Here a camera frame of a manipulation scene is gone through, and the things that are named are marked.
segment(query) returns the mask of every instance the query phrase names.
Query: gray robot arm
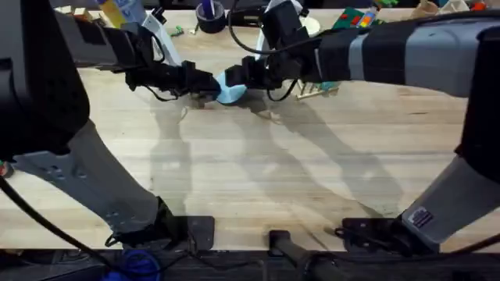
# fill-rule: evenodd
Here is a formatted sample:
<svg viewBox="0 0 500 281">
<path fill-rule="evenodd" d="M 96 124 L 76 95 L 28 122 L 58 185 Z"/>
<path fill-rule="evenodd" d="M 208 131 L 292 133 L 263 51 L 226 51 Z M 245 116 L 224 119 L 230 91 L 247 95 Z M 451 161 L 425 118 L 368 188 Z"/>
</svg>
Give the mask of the gray robot arm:
<svg viewBox="0 0 500 281">
<path fill-rule="evenodd" d="M 329 30 L 316 38 L 309 38 L 290 2 L 266 11 L 262 21 L 274 53 L 265 60 L 246 57 L 241 66 L 227 69 L 228 86 L 273 90 L 286 79 L 365 80 L 425 87 L 469 99 L 452 163 L 397 219 L 380 223 L 373 219 L 372 227 L 366 227 L 369 219 L 345 219 L 337 235 L 348 250 L 349 244 L 373 250 L 366 238 L 376 237 L 383 243 L 373 244 L 375 248 L 405 255 L 431 253 L 500 205 L 500 137 L 494 125 L 500 123 L 495 70 L 500 63 L 499 12 Z"/>
</svg>

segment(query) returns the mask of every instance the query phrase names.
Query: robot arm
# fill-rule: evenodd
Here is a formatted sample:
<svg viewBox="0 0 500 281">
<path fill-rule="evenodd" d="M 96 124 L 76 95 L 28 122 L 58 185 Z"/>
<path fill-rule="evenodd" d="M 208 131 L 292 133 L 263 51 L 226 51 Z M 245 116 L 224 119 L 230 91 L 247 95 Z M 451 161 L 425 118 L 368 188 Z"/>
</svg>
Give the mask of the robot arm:
<svg viewBox="0 0 500 281">
<path fill-rule="evenodd" d="M 188 239 L 186 228 L 196 219 L 206 228 L 205 241 L 213 241 L 212 217 L 173 216 L 113 157 L 89 119 L 75 62 L 125 72 L 132 90 L 148 85 L 175 95 L 218 92 L 212 75 L 192 62 L 154 61 L 154 36 L 136 23 L 126 30 L 101 28 L 55 16 L 48 1 L 27 0 L 2 2 L 0 19 L 9 23 L 0 25 L 0 37 L 8 38 L 0 48 L 0 107 L 9 120 L 2 127 L 0 159 L 99 215 L 112 230 L 107 245 L 178 244 Z"/>
<path fill-rule="evenodd" d="M 270 9 L 288 0 L 271 0 L 266 7 L 264 12 L 268 12 Z M 290 0 L 291 4 L 294 6 L 297 15 L 307 15 L 309 10 L 302 7 L 302 5 L 296 0 Z M 266 36 L 264 36 L 263 30 L 259 31 L 259 36 L 257 37 L 257 50 L 269 50 L 270 46 L 267 42 Z M 256 54 L 255 59 L 260 59 L 261 55 Z"/>
<path fill-rule="evenodd" d="M 500 63 L 494 51 L 500 47 L 498 12 L 329 30 L 314 39 L 300 26 L 290 2 L 267 11 L 262 21 L 275 53 L 259 60 L 246 57 L 242 66 L 229 68 L 228 86 L 272 90 L 286 79 L 365 80 L 469 98 L 462 141 L 452 163 L 397 219 L 382 223 L 373 219 L 366 230 L 352 228 L 349 220 L 353 219 L 345 219 L 337 235 L 345 239 L 348 251 L 355 244 L 403 255 L 429 254 L 452 234 L 500 206 L 500 173 L 495 168 L 500 137 L 488 125 L 500 122 L 500 98 L 493 92 L 495 67 Z M 366 239 L 374 237 L 383 243 L 371 244 Z"/>
</svg>

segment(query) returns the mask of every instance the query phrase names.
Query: wire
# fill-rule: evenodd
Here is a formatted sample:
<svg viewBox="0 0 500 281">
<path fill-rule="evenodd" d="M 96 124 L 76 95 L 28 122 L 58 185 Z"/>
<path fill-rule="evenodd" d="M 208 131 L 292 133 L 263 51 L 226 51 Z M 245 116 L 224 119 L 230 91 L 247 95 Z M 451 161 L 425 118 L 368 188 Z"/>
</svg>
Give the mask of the wire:
<svg viewBox="0 0 500 281">
<path fill-rule="evenodd" d="M 221 272 L 225 272 L 225 271 L 231 270 L 231 269 L 239 269 L 239 268 L 249 266 L 249 265 L 258 265 L 262 268 L 262 281 L 267 281 L 267 267 L 266 267 L 266 263 L 263 260 L 243 261 L 243 262 L 234 263 L 232 265 L 215 265 L 212 262 L 207 261 L 196 254 L 189 254 L 189 255 L 190 255 L 190 257 L 199 261 L 203 265 L 206 265 L 212 269 L 215 269 L 216 271 L 221 271 Z"/>
<path fill-rule="evenodd" d="M 189 236 L 189 247 L 188 247 L 188 253 L 189 255 L 202 263 L 203 265 L 206 265 L 212 269 L 215 269 L 216 271 L 227 271 L 231 269 L 239 269 L 248 265 L 258 265 L 262 269 L 262 281 L 267 281 L 267 265 L 263 260 L 255 260 L 255 261 L 243 261 L 243 262 L 238 262 L 232 265 L 215 265 L 210 261 L 206 261 L 202 257 L 198 256 L 198 245 L 196 243 L 196 239 L 193 236 L 193 233 L 188 229 L 187 234 Z"/>
<path fill-rule="evenodd" d="M 233 15 L 234 10 L 236 9 L 236 4 L 238 2 L 240 2 L 240 0 L 234 0 L 233 5 L 231 6 L 231 8 L 229 9 L 229 12 L 227 13 L 227 29 L 229 29 L 229 33 L 230 33 L 231 37 L 233 38 L 234 42 L 236 42 L 236 44 L 238 46 L 240 46 L 241 48 L 243 48 L 245 51 L 248 51 L 248 52 L 251 52 L 254 54 L 259 54 L 259 55 L 275 55 L 275 54 L 279 54 L 281 52 L 285 52 L 285 51 L 288 51 L 290 49 L 296 48 L 296 47 L 301 46 L 303 44 L 307 44 L 307 43 L 314 42 L 314 41 L 319 41 L 322 39 L 321 37 L 310 38 L 310 39 L 300 41 L 300 42 L 295 43 L 295 44 L 291 44 L 291 45 L 284 47 L 284 48 L 281 48 L 279 50 L 263 51 L 263 50 L 257 50 L 254 48 L 250 48 L 249 46 L 243 44 L 243 42 L 241 42 L 240 39 L 238 39 L 236 37 L 236 34 L 234 33 L 234 30 L 233 30 L 233 25 L 231 23 L 231 16 Z"/>
<path fill-rule="evenodd" d="M 283 101 L 285 98 L 288 98 L 288 96 L 291 94 L 291 91 L 294 89 L 296 83 L 297 83 L 297 80 L 298 79 L 294 79 L 291 84 L 290 84 L 290 87 L 288 87 L 288 90 L 287 92 L 283 95 L 283 97 L 281 98 L 278 98 L 278 99 L 275 99 L 273 98 L 273 96 L 271 95 L 271 92 L 269 91 L 269 89 L 266 90 L 266 93 L 267 93 L 267 97 L 271 100 L 271 101 Z"/>
<path fill-rule="evenodd" d="M 155 98 L 159 101 L 176 101 L 179 99 L 179 96 L 175 96 L 175 98 L 162 98 L 156 92 L 154 92 L 148 85 L 142 85 L 142 86 L 144 86 L 146 89 L 152 92 Z"/>
</svg>

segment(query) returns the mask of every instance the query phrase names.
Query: sticker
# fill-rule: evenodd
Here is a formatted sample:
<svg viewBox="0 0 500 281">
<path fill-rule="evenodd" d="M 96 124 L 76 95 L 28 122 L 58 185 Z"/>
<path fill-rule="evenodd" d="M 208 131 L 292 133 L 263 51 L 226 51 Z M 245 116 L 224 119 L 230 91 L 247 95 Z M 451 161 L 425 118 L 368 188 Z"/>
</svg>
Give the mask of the sticker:
<svg viewBox="0 0 500 281">
<path fill-rule="evenodd" d="M 434 217 L 424 207 L 418 207 L 409 217 L 408 220 L 416 227 L 422 228 Z"/>
</svg>

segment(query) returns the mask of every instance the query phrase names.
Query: wooden table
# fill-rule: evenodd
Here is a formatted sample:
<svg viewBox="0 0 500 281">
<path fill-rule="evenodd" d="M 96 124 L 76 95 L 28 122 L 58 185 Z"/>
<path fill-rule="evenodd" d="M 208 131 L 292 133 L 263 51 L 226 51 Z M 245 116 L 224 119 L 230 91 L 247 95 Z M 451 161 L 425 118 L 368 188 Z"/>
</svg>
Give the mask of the wooden table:
<svg viewBox="0 0 500 281">
<path fill-rule="evenodd" d="M 340 10 L 313 10 L 329 28 Z M 398 20 L 409 10 L 384 9 Z M 195 26 L 192 11 L 166 12 L 169 30 Z M 254 45 L 257 29 L 237 28 Z M 247 55 L 227 30 L 173 39 L 183 59 L 215 74 Z M 272 103 L 252 92 L 241 107 L 188 98 L 162 103 L 123 75 L 80 71 L 91 118 L 114 155 L 174 214 L 213 215 L 215 249 L 262 250 L 271 229 L 288 229 L 308 249 L 343 250 L 324 230 L 356 216 L 394 217 L 449 163 L 458 144 L 465 100 L 424 89 L 344 82 L 335 96 Z M 96 215 L 48 183 L 23 173 L 9 181 L 69 234 L 103 248 L 110 234 Z M 444 244 L 450 251 L 500 230 L 498 212 Z M 0 247 L 68 244 L 0 196 Z"/>
</svg>

